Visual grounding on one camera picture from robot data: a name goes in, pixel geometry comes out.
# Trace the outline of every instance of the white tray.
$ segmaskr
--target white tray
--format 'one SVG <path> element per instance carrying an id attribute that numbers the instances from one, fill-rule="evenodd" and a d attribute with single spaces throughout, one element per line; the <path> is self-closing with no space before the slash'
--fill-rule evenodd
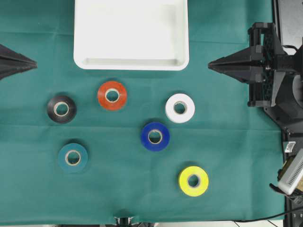
<path id="1" fill-rule="evenodd" d="M 74 60 L 91 70 L 182 70 L 187 0 L 76 0 Z"/>

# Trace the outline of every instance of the black tape roll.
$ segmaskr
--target black tape roll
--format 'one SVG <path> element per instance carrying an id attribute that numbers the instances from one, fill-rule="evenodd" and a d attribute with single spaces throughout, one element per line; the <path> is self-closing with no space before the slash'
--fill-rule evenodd
<path id="1" fill-rule="evenodd" d="M 67 112 L 64 114 L 57 113 L 59 105 L 66 105 Z M 47 114 L 54 122 L 64 124 L 70 122 L 76 115 L 77 108 L 74 101 L 67 96 L 56 96 L 47 104 Z"/>

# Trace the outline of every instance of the blue tape roll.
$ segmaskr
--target blue tape roll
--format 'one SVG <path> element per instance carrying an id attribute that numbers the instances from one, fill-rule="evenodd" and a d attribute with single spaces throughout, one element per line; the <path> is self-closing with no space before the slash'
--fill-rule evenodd
<path id="1" fill-rule="evenodd" d="M 79 156 L 79 160 L 77 162 L 69 162 L 68 155 L 71 153 Z M 58 164 L 67 173 L 80 172 L 86 166 L 87 161 L 88 155 L 86 149 L 77 143 L 65 145 L 58 154 Z"/>
<path id="2" fill-rule="evenodd" d="M 158 143 L 152 143 L 149 139 L 149 134 L 152 131 L 157 131 L 161 135 L 161 139 Z M 152 122 L 147 124 L 141 132 L 141 143 L 143 146 L 150 151 L 161 151 L 169 144 L 170 135 L 169 130 L 164 124 L 159 122 Z"/>

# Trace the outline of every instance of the teal tape roll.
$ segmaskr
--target teal tape roll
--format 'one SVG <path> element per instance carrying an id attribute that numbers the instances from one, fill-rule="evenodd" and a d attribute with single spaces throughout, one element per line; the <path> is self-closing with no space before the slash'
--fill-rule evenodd
<path id="1" fill-rule="evenodd" d="M 58 154 L 58 164 L 67 173 L 77 173 L 84 169 L 88 161 L 86 149 L 77 143 L 65 145 Z"/>

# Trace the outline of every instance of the tape roll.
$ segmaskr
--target tape roll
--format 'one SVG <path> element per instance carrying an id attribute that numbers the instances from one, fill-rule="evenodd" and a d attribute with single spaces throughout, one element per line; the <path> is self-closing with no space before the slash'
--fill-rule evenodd
<path id="1" fill-rule="evenodd" d="M 77 143 L 65 145 L 58 154 L 58 164 L 67 173 L 77 173 L 84 169 L 88 161 L 86 149 Z"/>
<path id="2" fill-rule="evenodd" d="M 159 134 L 159 141 L 152 141 L 150 139 L 151 133 L 156 132 Z M 161 151 L 169 144 L 170 135 L 169 130 L 165 125 L 159 122 L 152 122 L 147 124 L 141 132 L 141 143 L 150 151 Z"/>
<path id="3" fill-rule="evenodd" d="M 66 112 L 59 113 L 58 107 L 64 105 Z M 47 114 L 50 119 L 57 123 L 70 122 L 76 115 L 77 108 L 74 101 L 67 96 L 56 96 L 52 98 L 47 104 Z"/>
<path id="4" fill-rule="evenodd" d="M 107 98 L 107 94 L 111 91 L 115 91 L 118 94 L 118 99 L 110 101 Z M 102 84 L 98 90 L 98 101 L 102 107 L 110 111 L 120 110 L 127 101 L 127 91 L 125 87 L 116 81 L 109 81 Z"/>
<path id="5" fill-rule="evenodd" d="M 189 184 L 189 179 L 192 176 L 198 178 L 198 182 L 195 186 Z M 209 179 L 204 169 L 197 166 L 190 166 L 185 168 L 179 175 L 179 186 L 180 189 L 188 196 L 196 197 L 200 196 L 208 188 Z"/>
<path id="6" fill-rule="evenodd" d="M 183 113 L 177 113 L 175 106 L 182 104 L 184 106 Z M 174 123 L 188 122 L 195 114 L 194 101 L 185 94 L 175 94 L 170 97 L 165 105 L 166 116 Z"/>

